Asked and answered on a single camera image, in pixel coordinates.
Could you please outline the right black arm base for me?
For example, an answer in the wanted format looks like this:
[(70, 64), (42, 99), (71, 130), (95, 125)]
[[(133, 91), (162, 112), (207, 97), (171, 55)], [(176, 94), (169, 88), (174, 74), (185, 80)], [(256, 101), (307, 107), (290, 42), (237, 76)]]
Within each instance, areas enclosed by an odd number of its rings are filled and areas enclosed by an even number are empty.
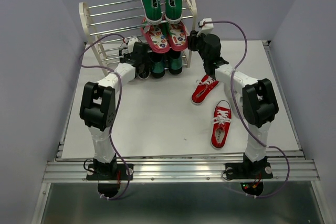
[(222, 178), (226, 181), (242, 180), (242, 191), (258, 198), (264, 189), (263, 179), (272, 179), (273, 173), (268, 157), (252, 162), (245, 154), (241, 163), (225, 163)]

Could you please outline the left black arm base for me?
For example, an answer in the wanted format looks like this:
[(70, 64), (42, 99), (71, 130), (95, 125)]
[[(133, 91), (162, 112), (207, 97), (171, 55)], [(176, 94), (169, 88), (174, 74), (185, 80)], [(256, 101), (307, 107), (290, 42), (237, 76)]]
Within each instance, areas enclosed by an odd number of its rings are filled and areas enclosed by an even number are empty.
[(86, 180), (98, 183), (99, 197), (105, 200), (121, 198), (133, 179), (134, 165), (119, 164), (115, 157), (110, 163), (86, 159), (83, 168), (87, 173)]

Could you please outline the teal suede shoe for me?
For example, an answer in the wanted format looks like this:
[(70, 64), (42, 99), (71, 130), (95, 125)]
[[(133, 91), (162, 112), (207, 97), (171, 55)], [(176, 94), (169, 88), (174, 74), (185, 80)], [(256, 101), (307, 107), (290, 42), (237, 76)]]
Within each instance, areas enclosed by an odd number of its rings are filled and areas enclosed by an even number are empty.
[(168, 66), (169, 72), (173, 75), (178, 75), (182, 72), (183, 63), (180, 51), (170, 49), (168, 52)]
[(165, 75), (165, 62), (164, 55), (152, 52), (150, 55), (151, 60), (151, 75), (155, 79), (164, 77)]

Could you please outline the pink patterned slipper left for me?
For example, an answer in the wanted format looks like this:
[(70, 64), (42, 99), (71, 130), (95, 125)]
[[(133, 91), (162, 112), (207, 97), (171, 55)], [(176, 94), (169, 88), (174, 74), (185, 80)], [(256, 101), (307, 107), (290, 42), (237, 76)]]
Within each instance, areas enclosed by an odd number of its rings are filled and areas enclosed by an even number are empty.
[(140, 31), (153, 52), (164, 54), (170, 50), (170, 45), (166, 38), (165, 24), (152, 25), (144, 18)]

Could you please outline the teal suede shoe left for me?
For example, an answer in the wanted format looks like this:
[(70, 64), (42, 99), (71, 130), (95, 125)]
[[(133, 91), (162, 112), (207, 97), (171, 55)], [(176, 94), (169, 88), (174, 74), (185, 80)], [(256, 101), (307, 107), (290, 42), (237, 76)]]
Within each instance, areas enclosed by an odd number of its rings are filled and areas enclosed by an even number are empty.
[(151, 75), (155, 79), (164, 77), (165, 75), (165, 62), (164, 55), (152, 52), (150, 55), (151, 60)]

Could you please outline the green sneaker left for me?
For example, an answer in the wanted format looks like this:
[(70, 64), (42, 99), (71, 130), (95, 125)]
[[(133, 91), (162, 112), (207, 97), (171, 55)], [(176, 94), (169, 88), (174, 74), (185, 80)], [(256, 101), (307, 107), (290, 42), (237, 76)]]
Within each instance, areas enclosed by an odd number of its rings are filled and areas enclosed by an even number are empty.
[(140, 0), (145, 19), (149, 24), (157, 25), (162, 20), (161, 0)]

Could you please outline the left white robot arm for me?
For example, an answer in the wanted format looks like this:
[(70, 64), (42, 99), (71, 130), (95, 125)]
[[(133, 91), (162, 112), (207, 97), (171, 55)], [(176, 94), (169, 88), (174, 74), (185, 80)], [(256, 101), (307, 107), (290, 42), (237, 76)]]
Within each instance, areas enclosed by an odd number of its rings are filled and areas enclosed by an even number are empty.
[(117, 172), (117, 166), (112, 163), (116, 151), (110, 142), (110, 130), (120, 104), (115, 94), (121, 94), (123, 86), (132, 81), (138, 71), (144, 70), (147, 57), (147, 44), (133, 37), (117, 67), (103, 79), (87, 82), (83, 88), (79, 116), (93, 140), (93, 161), (100, 164), (98, 171), (106, 179), (113, 178)]

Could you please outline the black canvas sneaker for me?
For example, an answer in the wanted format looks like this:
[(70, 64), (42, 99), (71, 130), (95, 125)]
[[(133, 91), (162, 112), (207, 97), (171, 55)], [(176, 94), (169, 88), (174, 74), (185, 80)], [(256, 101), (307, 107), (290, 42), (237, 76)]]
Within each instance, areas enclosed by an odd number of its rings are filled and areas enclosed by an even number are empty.
[(150, 67), (146, 64), (141, 64), (138, 67), (137, 76), (141, 80), (146, 80), (150, 76)]
[(129, 53), (128, 47), (123, 46), (119, 49), (119, 56), (120, 57), (125, 57)]

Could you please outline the cream metal shoe shelf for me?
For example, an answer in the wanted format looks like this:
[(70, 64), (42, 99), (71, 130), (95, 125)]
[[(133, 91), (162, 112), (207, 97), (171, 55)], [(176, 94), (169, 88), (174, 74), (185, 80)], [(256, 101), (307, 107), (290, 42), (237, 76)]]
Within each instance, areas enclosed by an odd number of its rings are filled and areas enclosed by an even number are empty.
[[(78, 5), (79, 16), (83, 32), (88, 43), (100, 39), (109, 34), (120, 34), (127, 40), (138, 37), (139, 41), (147, 43), (141, 33), (141, 25), (145, 20), (144, 8), (141, 0), (125, 0), (114, 3), (90, 6), (86, 2)], [(187, 34), (194, 30), (197, 24), (196, 0), (182, 1), (182, 23)], [(123, 39), (119, 36), (109, 36), (102, 39), (91, 49), (100, 65), (116, 67), (121, 58)], [(190, 67), (192, 52), (187, 49), (182, 51), (182, 66)]]

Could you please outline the red canvas sneaker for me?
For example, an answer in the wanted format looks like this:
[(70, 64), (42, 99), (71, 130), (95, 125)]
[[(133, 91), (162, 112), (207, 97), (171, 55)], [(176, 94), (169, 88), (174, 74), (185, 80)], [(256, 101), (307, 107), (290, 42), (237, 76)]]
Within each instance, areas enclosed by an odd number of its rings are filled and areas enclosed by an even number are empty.
[(214, 148), (220, 149), (225, 145), (231, 121), (232, 110), (230, 104), (225, 100), (219, 101), (215, 107), (212, 119), (211, 144)]
[(195, 105), (201, 104), (218, 84), (217, 80), (207, 74), (201, 80), (197, 80), (197, 87), (191, 96), (192, 103)]

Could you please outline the aluminium table frame rail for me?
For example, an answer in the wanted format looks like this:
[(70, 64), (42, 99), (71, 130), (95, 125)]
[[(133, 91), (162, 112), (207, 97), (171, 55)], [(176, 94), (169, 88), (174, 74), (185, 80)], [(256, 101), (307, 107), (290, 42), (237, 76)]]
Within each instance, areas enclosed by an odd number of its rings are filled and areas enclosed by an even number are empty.
[[(232, 65), (240, 57), (238, 69), (255, 78), (271, 80), (279, 112), (270, 126), (267, 143), (268, 168), (273, 182), (314, 181), (319, 175), (314, 161), (307, 160), (298, 141), (285, 97), (270, 61), (267, 43), (262, 40), (222, 41), (222, 55)], [(91, 51), (83, 58), (68, 124), (57, 158), (46, 166), (46, 183), (86, 182), (84, 165), (94, 155), (91, 134), (79, 117), (84, 85), (104, 77), (96, 69)], [(210, 93), (201, 105), (193, 105), (191, 95), (196, 80), (204, 75), (203, 62), (192, 53), (191, 64), (178, 76), (167, 73), (162, 79), (130, 81), (117, 96), (120, 110), (108, 142), (120, 152), (118, 164), (131, 164), (135, 183), (222, 182), (227, 163), (243, 160), (247, 131), (233, 118), (223, 148), (211, 146), (214, 107), (226, 100), (223, 87)]]

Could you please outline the white sneaker under arm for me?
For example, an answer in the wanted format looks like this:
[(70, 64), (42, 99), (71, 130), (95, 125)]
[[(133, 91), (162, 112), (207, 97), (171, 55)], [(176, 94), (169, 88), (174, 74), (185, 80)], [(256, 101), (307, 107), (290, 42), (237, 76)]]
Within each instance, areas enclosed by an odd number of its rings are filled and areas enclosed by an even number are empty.
[(234, 109), (234, 115), (235, 117), (237, 117), (238, 119), (240, 119), (239, 115), (238, 115), (238, 112), (240, 112), (242, 118), (244, 119), (244, 115), (243, 115), (243, 107), (242, 107), (242, 96), (237, 93), (237, 92), (234, 92), (234, 95), (235, 95), (235, 102), (237, 105), (233, 105), (233, 109)]

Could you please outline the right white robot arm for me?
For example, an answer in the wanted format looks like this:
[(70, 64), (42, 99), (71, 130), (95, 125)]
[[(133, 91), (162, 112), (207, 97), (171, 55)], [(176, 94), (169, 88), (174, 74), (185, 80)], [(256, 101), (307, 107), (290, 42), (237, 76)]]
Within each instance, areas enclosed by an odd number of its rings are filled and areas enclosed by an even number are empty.
[(221, 56), (221, 41), (214, 34), (200, 34), (193, 30), (187, 37), (188, 49), (199, 53), (205, 73), (229, 87), (237, 116), (247, 122), (247, 161), (242, 163), (244, 175), (253, 177), (260, 172), (260, 160), (266, 156), (268, 130), (279, 106), (269, 79), (256, 79), (229, 64)]

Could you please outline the green sneaker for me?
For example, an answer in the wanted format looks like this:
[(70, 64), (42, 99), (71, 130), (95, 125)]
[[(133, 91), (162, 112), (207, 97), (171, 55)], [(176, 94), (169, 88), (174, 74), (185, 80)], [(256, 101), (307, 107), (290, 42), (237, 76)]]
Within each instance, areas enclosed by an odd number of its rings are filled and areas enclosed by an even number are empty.
[(161, 0), (140, 0), (145, 19), (149, 24), (157, 25), (162, 20)]
[(164, 0), (165, 1), (165, 19), (170, 24), (178, 24), (182, 18), (183, 0)]

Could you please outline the green sneaker right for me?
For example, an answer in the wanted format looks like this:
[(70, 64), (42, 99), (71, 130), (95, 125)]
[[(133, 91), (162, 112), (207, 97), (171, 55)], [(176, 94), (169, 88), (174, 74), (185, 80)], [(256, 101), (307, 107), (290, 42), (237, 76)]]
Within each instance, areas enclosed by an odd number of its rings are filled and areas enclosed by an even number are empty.
[(165, 1), (165, 19), (170, 24), (178, 24), (182, 18), (183, 0), (164, 0)]

